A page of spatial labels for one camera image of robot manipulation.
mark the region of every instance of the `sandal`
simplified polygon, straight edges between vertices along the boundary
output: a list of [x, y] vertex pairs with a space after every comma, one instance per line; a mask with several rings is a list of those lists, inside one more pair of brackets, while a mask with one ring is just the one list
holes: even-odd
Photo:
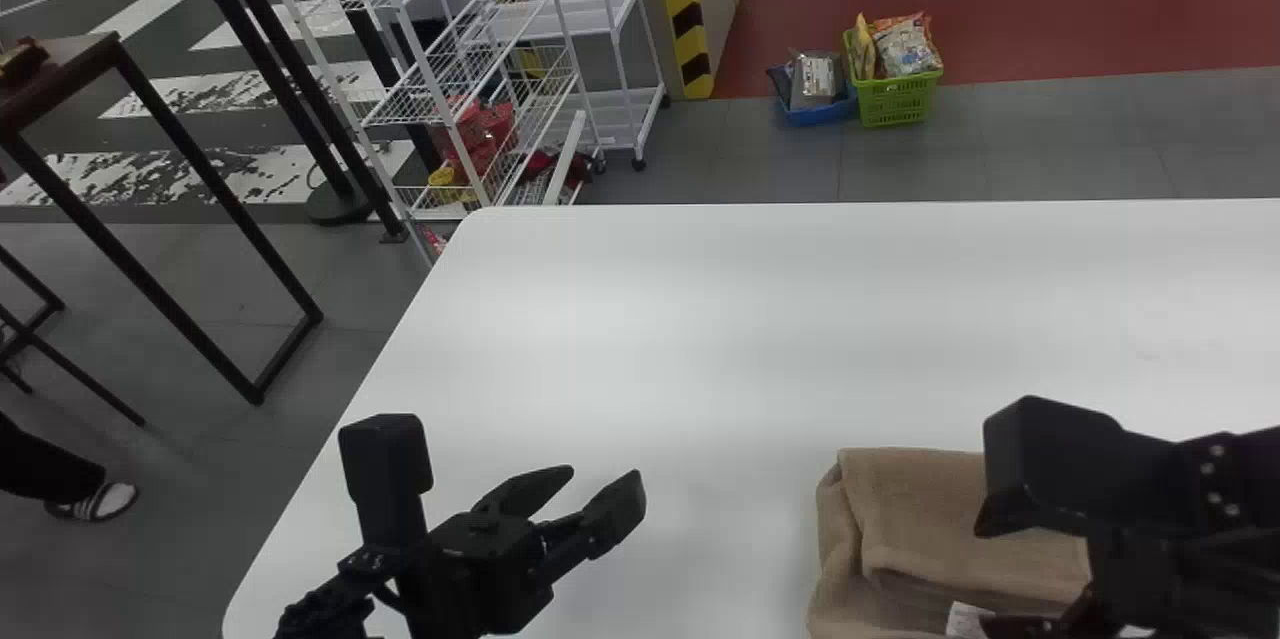
[[132, 484], [106, 481], [96, 492], [73, 505], [45, 502], [45, 511], [58, 519], [97, 524], [124, 514], [124, 510], [138, 499], [138, 488]]

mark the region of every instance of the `gray floor tile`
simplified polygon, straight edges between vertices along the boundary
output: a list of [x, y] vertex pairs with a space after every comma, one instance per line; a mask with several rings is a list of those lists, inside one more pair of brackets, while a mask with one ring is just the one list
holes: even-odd
[[1172, 197], [1148, 146], [1024, 147], [987, 155], [993, 200], [1121, 200]]
[[378, 359], [389, 334], [321, 329], [275, 379], [266, 402], [215, 434], [316, 452]]
[[846, 120], [844, 146], [861, 152], [924, 152], [979, 150], [983, 145], [982, 108], [973, 86], [938, 87], [927, 119], [868, 129], [859, 118]]
[[1129, 77], [998, 82], [972, 91], [992, 151], [1147, 143]]
[[344, 237], [315, 300], [325, 327], [390, 332], [426, 278], [426, 265], [408, 242], [380, 245], [381, 229], [362, 225]]
[[792, 127], [774, 97], [728, 101], [728, 115], [717, 152], [771, 150], [800, 155], [840, 151], [844, 124]]
[[[148, 270], [198, 233], [197, 225], [114, 224], [110, 231]], [[69, 306], [132, 301], [137, 289], [74, 224], [0, 224], [0, 245]], [[0, 301], [26, 319], [38, 300], [0, 269]]]
[[700, 204], [710, 201], [710, 164], [716, 150], [645, 147], [648, 169], [632, 172], [627, 159], [609, 159], [609, 170], [579, 195], [581, 204]]
[[845, 147], [840, 201], [982, 201], [987, 165], [974, 150], [863, 152]]
[[710, 193], [718, 204], [836, 201], [840, 149], [827, 142], [726, 149], [712, 160]]
[[1134, 77], [1142, 119], [1157, 146], [1249, 146], [1280, 140], [1280, 70], [1180, 70]]
[[[209, 324], [210, 338], [250, 379], [274, 355], [285, 327]], [[189, 442], [250, 411], [250, 405], [151, 307], [76, 309], [59, 318], [49, 342], [148, 421], [145, 430]], [[27, 350], [19, 364], [37, 397], [124, 438], [133, 428], [45, 356]]]
[[1171, 143], [1160, 155], [1179, 197], [1280, 197], [1280, 143]]
[[645, 151], [668, 152], [714, 147], [723, 142], [724, 120], [736, 100], [677, 101], [654, 115]]
[[137, 451], [150, 460], [127, 478], [141, 489], [128, 512], [86, 526], [56, 521], [33, 502], [4, 516], [0, 566], [225, 607], [314, 452], [224, 439], [191, 449], [143, 441]]
[[[353, 229], [366, 228], [326, 231], [287, 224], [265, 225], [264, 233], [302, 286], [314, 292], [343, 247], [352, 242]], [[376, 234], [370, 241], [376, 242]], [[201, 225], [152, 273], [197, 321], [292, 325], [302, 316], [297, 302], [237, 225]], [[142, 296], [133, 303], [150, 306]]]
[[0, 579], [0, 616], [9, 629], [6, 636], [218, 639], [221, 635], [223, 612], [212, 604], [161, 599], [83, 578], [59, 578], [56, 588], [29, 579]]

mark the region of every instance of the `beige cloth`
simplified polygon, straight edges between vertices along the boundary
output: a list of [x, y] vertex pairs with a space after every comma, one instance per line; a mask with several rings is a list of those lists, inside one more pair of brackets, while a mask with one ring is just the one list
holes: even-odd
[[818, 484], [813, 639], [943, 634], [951, 602], [1059, 613], [1089, 580], [1084, 542], [1028, 530], [978, 539], [982, 455], [841, 449]]

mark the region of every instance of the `yellow item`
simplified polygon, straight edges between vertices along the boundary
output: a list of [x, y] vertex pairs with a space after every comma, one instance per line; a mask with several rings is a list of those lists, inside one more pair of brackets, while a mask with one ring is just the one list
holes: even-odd
[[872, 33], [867, 28], [867, 18], [861, 14], [858, 15], [856, 24], [854, 24], [852, 59], [854, 79], [863, 82], [876, 77], [876, 42], [872, 41]]
[[426, 184], [429, 187], [449, 187], [453, 184], [453, 168], [445, 164], [444, 166], [435, 169], [429, 178], [426, 178]]

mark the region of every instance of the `white label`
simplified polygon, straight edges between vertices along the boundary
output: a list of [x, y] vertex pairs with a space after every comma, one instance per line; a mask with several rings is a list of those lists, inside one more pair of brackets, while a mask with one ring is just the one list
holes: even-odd
[[993, 613], [996, 612], [964, 602], [951, 602], [946, 634], [956, 639], [987, 639], [987, 633], [982, 630], [982, 624], [978, 620]]

